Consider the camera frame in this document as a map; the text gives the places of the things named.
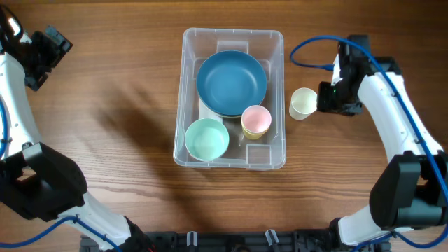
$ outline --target wooden table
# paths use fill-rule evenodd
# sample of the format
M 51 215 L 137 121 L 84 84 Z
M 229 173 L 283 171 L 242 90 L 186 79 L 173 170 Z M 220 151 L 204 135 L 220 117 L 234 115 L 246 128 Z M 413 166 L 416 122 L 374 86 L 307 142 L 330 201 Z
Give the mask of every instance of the wooden table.
M 448 147 L 447 2 L 71 2 L 10 5 L 30 32 L 51 24 L 74 44 L 45 85 L 38 92 L 28 90 L 29 103 L 44 142 L 75 160 L 89 191 L 142 230 L 326 228 L 333 218 L 368 203 L 387 165 L 364 110 L 352 118 L 315 113 L 302 122 L 287 115 L 287 162 L 280 170 L 177 166 L 172 151 L 182 34 L 189 27 L 275 29 L 284 36 L 286 55 L 312 36 L 369 34 L 375 55 L 398 61 L 421 119 Z M 321 42 L 298 57 L 329 63 L 336 53 L 336 43 Z M 297 88 L 317 90 L 330 78 L 325 71 L 296 67 L 286 57 L 286 104 Z M 22 241 L 49 225 L 24 220 L 0 204 L 2 242 Z M 407 235 L 429 242 L 441 231 Z M 77 251 L 79 237 L 63 226 L 16 251 Z M 432 251 L 447 249 L 446 241 Z M 414 251 L 401 241 L 393 242 L 393 250 Z

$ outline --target brown wood surface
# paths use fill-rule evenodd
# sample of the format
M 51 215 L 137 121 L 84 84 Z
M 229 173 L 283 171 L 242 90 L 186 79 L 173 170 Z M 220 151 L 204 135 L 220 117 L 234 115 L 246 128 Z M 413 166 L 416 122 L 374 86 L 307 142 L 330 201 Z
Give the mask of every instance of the brown wood surface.
M 448 147 L 446 1 L 10 2 L 34 3 L 10 5 L 30 32 L 54 25 L 74 44 L 45 85 L 27 92 L 44 142 L 73 158 L 89 191 L 142 230 L 326 228 L 368 203 L 387 165 L 365 110 L 353 118 L 315 113 L 302 122 L 287 115 L 287 161 L 280 170 L 177 166 L 172 151 L 182 34 L 189 27 L 275 29 L 284 36 L 285 55 L 312 36 L 369 34 L 375 55 L 396 58 L 421 119 Z M 317 43 L 298 57 L 329 63 L 336 47 Z M 295 89 L 317 90 L 331 78 L 285 61 L 287 106 Z M 22 241 L 48 226 L 0 204 L 2 242 Z M 407 235 L 428 242 L 441 231 Z M 63 226 L 16 251 L 77 251 L 79 237 Z M 393 250 L 415 249 L 394 241 Z M 447 250 L 448 241 L 432 249 Z

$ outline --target cup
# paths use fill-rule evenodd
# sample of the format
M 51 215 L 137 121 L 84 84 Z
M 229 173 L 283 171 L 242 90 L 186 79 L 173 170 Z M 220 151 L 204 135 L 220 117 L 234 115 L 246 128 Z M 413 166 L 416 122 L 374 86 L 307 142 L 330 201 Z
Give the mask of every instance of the cup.
M 253 105 L 243 112 L 241 125 L 243 134 L 250 140 L 259 139 L 271 126 L 271 113 L 260 105 Z
M 303 120 L 317 109 L 317 94 L 309 88 L 302 87 L 294 91 L 289 104 L 289 114 L 296 120 Z

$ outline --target pink cup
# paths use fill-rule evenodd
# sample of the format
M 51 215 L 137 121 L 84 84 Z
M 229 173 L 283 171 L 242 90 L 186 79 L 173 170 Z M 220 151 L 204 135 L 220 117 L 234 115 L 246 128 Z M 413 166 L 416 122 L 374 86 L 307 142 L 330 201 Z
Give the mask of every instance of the pink cup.
M 261 137 L 269 129 L 272 122 L 271 113 L 263 106 L 253 105 L 243 112 L 241 124 L 243 132 L 251 139 Z

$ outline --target green cup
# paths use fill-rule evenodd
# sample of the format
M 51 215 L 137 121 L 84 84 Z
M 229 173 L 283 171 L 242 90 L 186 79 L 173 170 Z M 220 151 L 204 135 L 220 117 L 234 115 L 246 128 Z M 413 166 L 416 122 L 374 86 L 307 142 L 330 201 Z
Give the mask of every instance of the green cup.
M 222 156 L 229 146 L 224 124 L 211 118 L 192 123 L 185 133 L 187 151 L 197 160 L 210 162 Z

